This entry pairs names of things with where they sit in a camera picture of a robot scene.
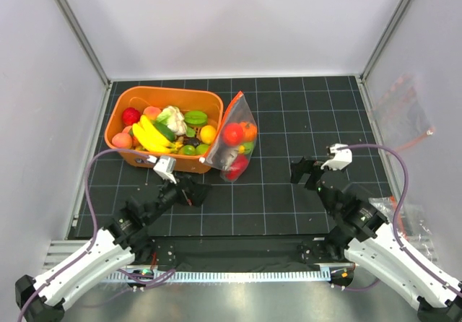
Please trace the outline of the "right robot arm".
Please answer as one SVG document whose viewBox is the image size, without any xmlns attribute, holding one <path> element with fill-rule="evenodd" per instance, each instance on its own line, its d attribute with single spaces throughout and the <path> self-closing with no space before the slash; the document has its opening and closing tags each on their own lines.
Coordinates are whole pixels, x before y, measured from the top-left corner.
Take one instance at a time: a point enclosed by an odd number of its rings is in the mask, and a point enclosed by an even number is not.
<svg viewBox="0 0 462 322">
<path fill-rule="evenodd" d="M 342 170 L 302 158 L 290 165 L 291 182 L 308 176 L 305 188 L 317 193 L 335 226 L 318 249 L 332 261 L 349 261 L 368 270 L 397 292 L 420 321 L 460 321 L 461 282 L 444 273 L 406 239 L 370 203 L 370 193 Z"/>
</svg>

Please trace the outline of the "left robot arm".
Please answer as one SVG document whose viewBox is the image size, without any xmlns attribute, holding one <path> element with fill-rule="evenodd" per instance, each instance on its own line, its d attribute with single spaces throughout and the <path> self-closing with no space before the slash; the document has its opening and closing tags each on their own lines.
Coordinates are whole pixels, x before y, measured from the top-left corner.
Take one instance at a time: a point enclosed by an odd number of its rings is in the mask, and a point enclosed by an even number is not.
<svg viewBox="0 0 462 322">
<path fill-rule="evenodd" d="M 174 177 L 133 193 L 87 243 L 52 269 L 19 278 L 19 321 L 61 321 L 66 310 L 107 275 L 150 261 L 155 252 L 150 227 L 176 204 L 202 206 L 212 188 L 189 174 Z"/>
</svg>

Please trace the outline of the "light green round fruit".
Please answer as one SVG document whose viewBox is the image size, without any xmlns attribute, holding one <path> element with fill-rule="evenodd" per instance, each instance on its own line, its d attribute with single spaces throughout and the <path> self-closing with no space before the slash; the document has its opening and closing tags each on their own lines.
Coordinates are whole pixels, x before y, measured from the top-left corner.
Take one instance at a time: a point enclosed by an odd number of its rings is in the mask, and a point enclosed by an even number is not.
<svg viewBox="0 0 462 322">
<path fill-rule="evenodd" d="M 241 155 L 251 155 L 255 147 L 254 142 L 245 142 L 239 146 L 239 153 Z"/>
</svg>

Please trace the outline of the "clear zip bag red zipper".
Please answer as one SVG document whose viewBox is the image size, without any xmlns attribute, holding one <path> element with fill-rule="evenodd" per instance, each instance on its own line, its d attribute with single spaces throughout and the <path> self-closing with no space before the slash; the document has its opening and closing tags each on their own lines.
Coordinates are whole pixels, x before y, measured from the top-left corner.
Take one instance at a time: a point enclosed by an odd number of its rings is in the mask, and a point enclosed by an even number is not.
<svg viewBox="0 0 462 322">
<path fill-rule="evenodd" d="M 252 111 L 250 110 L 250 106 L 249 106 L 249 104 L 248 104 L 248 102 L 247 102 L 247 100 L 245 98 L 244 93 L 242 91 L 239 91 L 236 94 L 236 96 L 234 96 L 234 98 L 232 99 L 230 105 L 228 106 L 228 108 L 225 111 L 222 122 L 221 122 L 221 124 L 220 124 L 220 126 L 219 126 L 219 128 L 217 130 L 217 135 L 215 137 L 215 140 L 210 145 L 210 148 L 209 148 L 208 152 L 205 155 L 203 155 L 202 161 L 205 163 L 205 165 L 216 169 L 215 165 L 214 165 L 214 156 L 215 156 L 218 148 L 219 147 L 229 147 L 222 140 L 222 130 L 224 129 L 224 127 L 228 123 L 239 123 L 240 124 L 240 122 L 243 122 L 243 121 L 252 122 L 257 126 L 256 120 L 253 117 Z M 256 148 L 257 138 L 258 138 L 258 135 L 256 137 L 256 140 L 253 141 L 255 143 L 254 149 Z M 252 157 L 252 154 L 251 155 L 246 155 L 246 157 L 248 158 L 249 163 L 250 163 L 250 159 Z M 224 174 L 225 174 L 226 171 L 223 171 L 223 170 L 219 170 L 219 171 L 220 171 L 222 179 L 225 180 L 225 181 L 228 181 L 224 177 Z"/>
</svg>

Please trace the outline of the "red orange tomato toy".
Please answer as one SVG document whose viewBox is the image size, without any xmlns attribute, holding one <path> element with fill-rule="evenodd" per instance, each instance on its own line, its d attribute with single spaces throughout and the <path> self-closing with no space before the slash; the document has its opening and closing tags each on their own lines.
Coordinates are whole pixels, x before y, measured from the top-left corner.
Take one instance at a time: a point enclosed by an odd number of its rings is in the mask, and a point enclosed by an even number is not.
<svg viewBox="0 0 462 322">
<path fill-rule="evenodd" d="M 229 147 L 243 142 L 244 131 L 239 123 L 228 123 L 222 130 L 222 140 Z"/>
</svg>

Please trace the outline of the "small orange pumpkin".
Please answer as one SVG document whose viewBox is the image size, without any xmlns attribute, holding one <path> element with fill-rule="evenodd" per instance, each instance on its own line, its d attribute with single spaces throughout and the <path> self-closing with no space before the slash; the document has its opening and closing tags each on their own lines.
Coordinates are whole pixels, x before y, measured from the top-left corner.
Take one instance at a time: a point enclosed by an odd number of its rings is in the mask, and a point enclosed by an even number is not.
<svg viewBox="0 0 462 322">
<path fill-rule="evenodd" d="M 243 142 L 253 142 L 258 135 L 258 128 L 252 122 L 240 122 L 240 127 L 243 130 Z"/>
</svg>

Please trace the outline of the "red bell pepper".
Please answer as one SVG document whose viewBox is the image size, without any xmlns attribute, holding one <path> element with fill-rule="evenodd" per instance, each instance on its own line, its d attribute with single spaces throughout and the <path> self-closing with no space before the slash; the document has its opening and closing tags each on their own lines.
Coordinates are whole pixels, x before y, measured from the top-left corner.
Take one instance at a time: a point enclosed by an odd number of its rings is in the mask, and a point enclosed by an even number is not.
<svg viewBox="0 0 462 322">
<path fill-rule="evenodd" d="M 238 155 L 229 169 L 225 172 L 225 179 L 228 181 L 236 181 L 246 170 L 248 163 L 248 158 L 245 155 Z"/>
</svg>

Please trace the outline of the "grey beige fish toy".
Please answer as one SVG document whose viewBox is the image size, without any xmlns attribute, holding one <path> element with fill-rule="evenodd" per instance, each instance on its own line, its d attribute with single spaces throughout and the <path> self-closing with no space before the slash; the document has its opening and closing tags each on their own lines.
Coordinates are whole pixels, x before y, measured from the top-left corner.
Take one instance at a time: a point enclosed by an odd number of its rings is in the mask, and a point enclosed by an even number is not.
<svg viewBox="0 0 462 322">
<path fill-rule="evenodd" d="M 219 147 L 214 156 L 216 169 L 227 171 L 239 155 L 237 147 Z"/>
</svg>

